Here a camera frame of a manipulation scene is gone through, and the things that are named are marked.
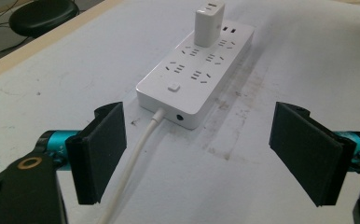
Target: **power cord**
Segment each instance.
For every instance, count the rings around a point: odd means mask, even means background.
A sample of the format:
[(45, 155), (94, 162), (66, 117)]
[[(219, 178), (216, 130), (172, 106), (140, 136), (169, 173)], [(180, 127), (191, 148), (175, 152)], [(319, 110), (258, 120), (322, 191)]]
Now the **power cord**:
[(4, 11), (2, 14), (0, 14), (0, 17), (2, 17), (4, 14), (8, 13), (15, 5), (17, 5), (17, 3), (18, 3), (19, 1), (20, 1), (20, 0), (15, 1), (9, 9), (7, 9), (7, 10)]
[(145, 133), (139, 139), (139, 142), (137, 143), (135, 149), (133, 150), (133, 153), (132, 153), (130, 159), (128, 160), (125, 170), (122, 173), (122, 176), (119, 180), (114, 197), (110, 201), (110, 203), (107, 206), (106, 210), (104, 211), (103, 215), (99, 218), (99, 221), (98, 221), (99, 224), (109, 223), (112, 215), (116, 211), (117, 205), (119, 203), (119, 197), (121, 196), (122, 192), (124, 191), (124, 189), (127, 185), (127, 182), (131, 176), (134, 164), (136, 163), (137, 158), (139, 157), (140, 151), (142, 150), (143, 146), (145, 145), (145, 142), (147, 141), (148, 137), (159, 126), (159, 124), (163, 120), (163, 117), (165, 116), (165, 114), (166, 114), (166, 111), (162, 108), (157, 110), (157, 112), (154, 114), (151, 122), (148, 124), (147, 128), (145, 129)]
[(2, 49), (2, 50), (0, 50), (0, 53), (6, 52), (6, 51), (8, 51), (8, 50), (16, 49), (16, 48), (22, 46), (22, 45), (26, 42), (26, 40), (28, 40), (28, 39), (29, 39), (29, 37), (26, 37), (26, 38), (24, 38), (19, 44), (16, 44), (16, 45), (11, 46), (11, 47), (6, 48), (6, 49)]

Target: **stain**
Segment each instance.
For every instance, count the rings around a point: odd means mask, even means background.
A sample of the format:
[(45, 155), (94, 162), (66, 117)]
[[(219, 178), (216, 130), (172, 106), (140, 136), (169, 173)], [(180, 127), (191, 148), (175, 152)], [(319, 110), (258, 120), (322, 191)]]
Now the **stain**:
[(227, 104), (227, 101), (219, 101), (219, 109), (221, 110), (227, 110), (229, 108), (229, 105)]
[(6, 95), (20, 95), (20, 94), (12, 93), (12, 92), (9, 92), (9, 91), (3, 91), (3, 89), (0, 89), (0, 92), (4, 93)]
[(229, 159), (230, 159), (230, 153), (219, 152), (214, 147), (209, 147), (209, 149), (207, 151), (219, 159), (224, 159), (226, 161), (229, 161)]
[(15, 126), (3, 126), (2, 129), (15, 129)]
[(137, 127), (137, 123), (140, 121), (140, 119), (134, 119), (132, 122), (131, 122), (131, 125)]

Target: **robotic arm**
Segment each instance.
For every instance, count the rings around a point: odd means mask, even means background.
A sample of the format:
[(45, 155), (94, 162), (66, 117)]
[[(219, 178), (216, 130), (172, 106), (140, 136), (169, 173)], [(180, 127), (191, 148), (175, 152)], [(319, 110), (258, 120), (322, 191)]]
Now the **robotic arm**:
[(122, 103), (95, 110), (82, 131), (48, 131), (0, 173), (1, 223), (67, 223), (56, 171), (71, 168), (78, 203), (99, 203), (126, 148)]
[[(346, 173), (360, 174), (360, 132), (331, 132), (296, 105), (276, 103), (270, 147), (316, 206), (335, 205)], [(360, 224), (360, 198), (353, 219)]]

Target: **white power strip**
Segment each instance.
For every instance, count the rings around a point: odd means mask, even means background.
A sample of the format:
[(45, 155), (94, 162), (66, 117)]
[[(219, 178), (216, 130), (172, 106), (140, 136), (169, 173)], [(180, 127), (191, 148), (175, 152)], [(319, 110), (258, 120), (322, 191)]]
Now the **white power strip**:
[(169, 119), (197, 128), (236, 64), (251, 45), (254, 27), (223, 21), (220, 37), (209, 48), (194, 44), (194, 32), (136, 86), (139, 105), (160, 107)]

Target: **power switch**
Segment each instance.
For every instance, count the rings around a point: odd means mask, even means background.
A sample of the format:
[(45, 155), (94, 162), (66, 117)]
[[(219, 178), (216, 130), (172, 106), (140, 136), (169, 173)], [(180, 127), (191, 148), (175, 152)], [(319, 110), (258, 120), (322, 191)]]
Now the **power switch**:
[(172, 92), (178, 92), (180, 90), (180, 84), (177, 82), (172, 82), (169, 84), (168, 90)]

